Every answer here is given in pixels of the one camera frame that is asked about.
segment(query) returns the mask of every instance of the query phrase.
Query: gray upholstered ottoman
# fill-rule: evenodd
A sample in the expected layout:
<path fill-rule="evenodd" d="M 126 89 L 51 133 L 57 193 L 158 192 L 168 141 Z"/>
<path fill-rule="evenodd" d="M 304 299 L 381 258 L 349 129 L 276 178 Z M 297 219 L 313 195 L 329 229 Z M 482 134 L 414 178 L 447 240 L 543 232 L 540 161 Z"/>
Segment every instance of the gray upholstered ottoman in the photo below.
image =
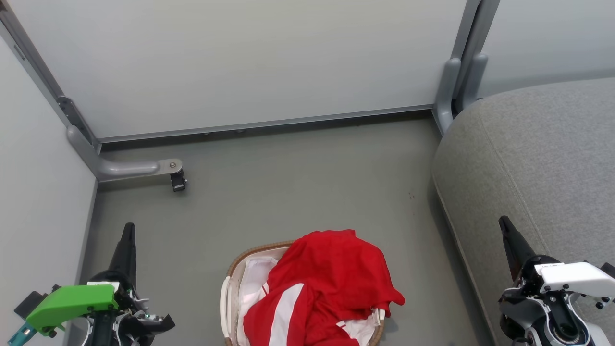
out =
<path fill-rule="evenodd" d="M 512 281 L 498 218 L 537 253 L 615 264 L 615 78 L 530 87 L 464 110 L 445 134 L 434 182 L 496 344 Z M 615 307 L 579 299 L 615 343 Z"/>

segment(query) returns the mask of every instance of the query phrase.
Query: red fabric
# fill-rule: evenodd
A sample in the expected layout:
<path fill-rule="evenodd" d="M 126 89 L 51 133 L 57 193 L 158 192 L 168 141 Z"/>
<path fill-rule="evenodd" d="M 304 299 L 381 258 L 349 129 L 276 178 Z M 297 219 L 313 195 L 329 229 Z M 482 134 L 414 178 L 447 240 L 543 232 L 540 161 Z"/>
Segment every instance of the red fabric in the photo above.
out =
<path fill-rule="evenodd" d="M 385 309 L 388 317 L 391 302 L 405 302 L 393 288 L 383 253 L 358 239 L 354 230 L 315 231 L 296 240 L 267 283 L 269 294 L 244 318 L 251 346 L 358 346 L 337 322 L 364 320 L 372 308 Z M 289 300 L 299 289 L 296 301 Z M 291 306 L 279 307 L 289 301 Z M 284 325 L 284 309 L 292 313 L 287 343 L 271 345 L 273 334 L 285 332 L 278 325 L 272 328 L 275 318 Z"/>

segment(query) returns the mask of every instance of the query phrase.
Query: gray floor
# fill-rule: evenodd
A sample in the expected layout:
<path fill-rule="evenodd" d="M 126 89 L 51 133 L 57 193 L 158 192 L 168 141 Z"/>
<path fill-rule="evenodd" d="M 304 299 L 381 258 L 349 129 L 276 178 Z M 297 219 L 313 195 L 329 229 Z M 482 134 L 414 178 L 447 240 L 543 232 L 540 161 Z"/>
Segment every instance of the gray floor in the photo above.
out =
<path fill-rule="evenodd" d="M 385 254 L 394 286 L 382 346 L 489 345 L 431 182 L 433 120 L 111 151 L 184 162 L 189 187 L 102 186 L 83 277 L 103 270 L 126 222 L 137 226 L 138 290 L 177 323 L 155 345 L 223 345 L 220 287 L 242 251 L 313 230 L 353 228 Z"/>

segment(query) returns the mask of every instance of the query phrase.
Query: white wall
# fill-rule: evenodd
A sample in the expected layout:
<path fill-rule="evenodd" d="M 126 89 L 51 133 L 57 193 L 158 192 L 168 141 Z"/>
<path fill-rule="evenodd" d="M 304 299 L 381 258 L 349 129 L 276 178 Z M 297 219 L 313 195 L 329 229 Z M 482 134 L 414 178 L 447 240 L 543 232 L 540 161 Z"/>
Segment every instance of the white wall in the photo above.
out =
<path fill-rule="evenodd" d="M 478 92 L 615 76 L 615 1 L 501 0 Z"/>
<path fill-rule="evenodd" d="M 23 324 L 13 309 L 32 291 L 75 284 L 95 178 L 66 127 L 0 38 L 0 335 Z M 28 345 L 60 345 L 36 336 Z"/>
<path fill-rule="evenodd" d="M 9 0 L 97 137 L 430 105 L 460 0 Z"/>

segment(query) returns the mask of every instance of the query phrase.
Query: teal connector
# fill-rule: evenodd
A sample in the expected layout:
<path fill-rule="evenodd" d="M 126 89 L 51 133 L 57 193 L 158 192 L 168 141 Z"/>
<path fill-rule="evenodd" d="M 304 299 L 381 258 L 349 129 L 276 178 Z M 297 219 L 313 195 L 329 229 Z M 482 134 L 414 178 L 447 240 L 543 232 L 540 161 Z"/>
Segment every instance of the teal connector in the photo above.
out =
<path fill-rule="evenodd" d="M 12 338 L 9 339 L 10 346 L 23 346 L 26 342 L 30 341 L 32 337 L 36 334 L 36 329 L 32 327 L 29 323 L 25 323 L 18 332 L 13 335 Z"/>

